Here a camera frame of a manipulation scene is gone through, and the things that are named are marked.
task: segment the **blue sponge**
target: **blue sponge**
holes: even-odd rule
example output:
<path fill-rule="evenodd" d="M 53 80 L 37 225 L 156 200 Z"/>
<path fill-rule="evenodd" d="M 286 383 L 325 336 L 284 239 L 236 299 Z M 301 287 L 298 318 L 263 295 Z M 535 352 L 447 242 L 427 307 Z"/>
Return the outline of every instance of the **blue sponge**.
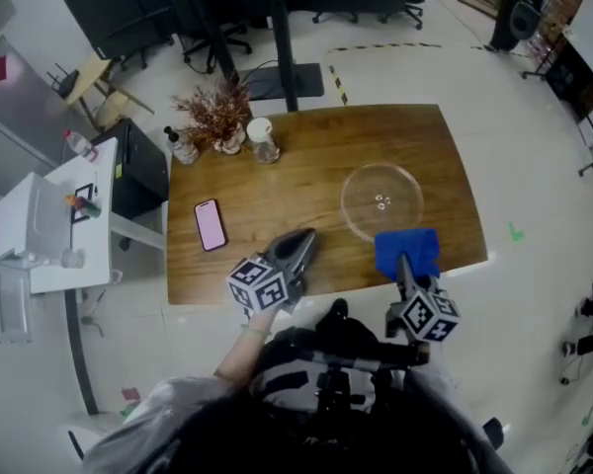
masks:
<path fill-rule="evenodd" d="M 396 278 L 397 261 L 406 253 L 415 278 L 439 277 L 435 260 L 439 257 L 439 240 L 433 228 L 414 228 L 382 232 L 376 236 L 376 269 L 391 280 Z"/>

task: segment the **smartphone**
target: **smartphone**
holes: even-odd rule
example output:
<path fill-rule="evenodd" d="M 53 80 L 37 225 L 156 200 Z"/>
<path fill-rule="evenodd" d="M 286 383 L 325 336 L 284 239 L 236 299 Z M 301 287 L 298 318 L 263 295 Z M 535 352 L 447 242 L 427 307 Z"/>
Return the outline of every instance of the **smartphone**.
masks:
<path fill-rule="evenodd" d="M 196 205 L 196 222 L 200 231 L 200 240 L 205 251 L 221 248 L 226 244 L 226 234 L 221 225 L 217 202 L 214 199 L 207 200 Z"/>

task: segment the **clear glass bowl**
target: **clear glass bowl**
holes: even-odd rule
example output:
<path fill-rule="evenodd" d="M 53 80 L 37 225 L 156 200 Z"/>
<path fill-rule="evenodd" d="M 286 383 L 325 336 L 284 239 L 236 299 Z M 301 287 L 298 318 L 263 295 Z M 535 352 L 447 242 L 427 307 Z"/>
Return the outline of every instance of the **clear glass bowl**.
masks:
<path fill-rule="evenodd" d="M 352 231 L 369 242 L 380 232 L 416 227 L 424 214 L 424 198 L 413 176 L 389 163 L 374 163 L 352 172 L 345 181 L 340 206 Z"/>

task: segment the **yellow black floor tape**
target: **yellow black floor tape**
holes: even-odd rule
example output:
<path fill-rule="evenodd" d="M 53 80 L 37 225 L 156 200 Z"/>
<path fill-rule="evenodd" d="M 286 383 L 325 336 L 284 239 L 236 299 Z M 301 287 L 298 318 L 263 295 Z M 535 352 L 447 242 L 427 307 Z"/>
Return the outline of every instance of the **yellow black floor tape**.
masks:
<path fill-rule="evenodd" d="M 405 46 L 419 46 L 419 47 L 442 47 L 440 44 L 437 43 L 426 43 L 426 42 L 402 42 L 402 43 L 373 43 L 371 45 L 351 45 L 348 47 L 334 47 L 333 49 L 329 49 L 327 51 L 327 55 L 332 52 L 342 52 L 342 51 L 355 51 L 355 50 L 362 50 L 362 49 L 382 49 L 385 47 L 405 47 Z M 489 48 L 487 45 L 480 46 L 480 45 L 471 45 L 470 49 L 477 49 L 481 51 L 488 51 L 494 52 L 493 49 Z M 527 54 L 520 54 L 518 52 L 505 52 L 504 54 L 509 54 L 511 56 L 519 56 L 521 58 L 528 58 Z M 343 84 L 340 81 L 340 77 L 338 72 L 334 68 L 334 66 L 327 62 L 327 68 L 329 72 L 332 74 L 332 78 L 334 79 L 334 85 L 336 86 L 336 90 L 340 95 L 340 99 L 343 101 L 343 105 L 347 106 L 349 104 L 349 99 L 347 98 L 347 92 L 345 88 L 343 88 Z"/>

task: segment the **white lid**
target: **white lid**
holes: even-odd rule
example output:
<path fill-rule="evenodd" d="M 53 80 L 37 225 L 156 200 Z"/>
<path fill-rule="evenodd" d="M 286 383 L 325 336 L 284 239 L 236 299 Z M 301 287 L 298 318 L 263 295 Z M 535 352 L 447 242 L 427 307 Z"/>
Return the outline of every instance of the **white lid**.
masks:
<path fill-rule="evenodd" d="M 273 124 L 266 118 L 254 118 L 246 127 L 248 138 L 253 142 L 266 142 L 272 130 Z"/>

